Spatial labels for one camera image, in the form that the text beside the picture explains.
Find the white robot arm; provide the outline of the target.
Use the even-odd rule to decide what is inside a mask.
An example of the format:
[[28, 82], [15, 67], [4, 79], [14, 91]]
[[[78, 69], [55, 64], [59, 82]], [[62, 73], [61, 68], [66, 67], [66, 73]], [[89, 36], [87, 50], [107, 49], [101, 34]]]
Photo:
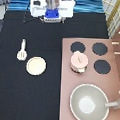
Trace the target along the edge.
[[42, 16], [46, 10], [57, 9], [61, 17], [72, 17], [74, 0], [31, 0], [30, 13], [34, 17]]

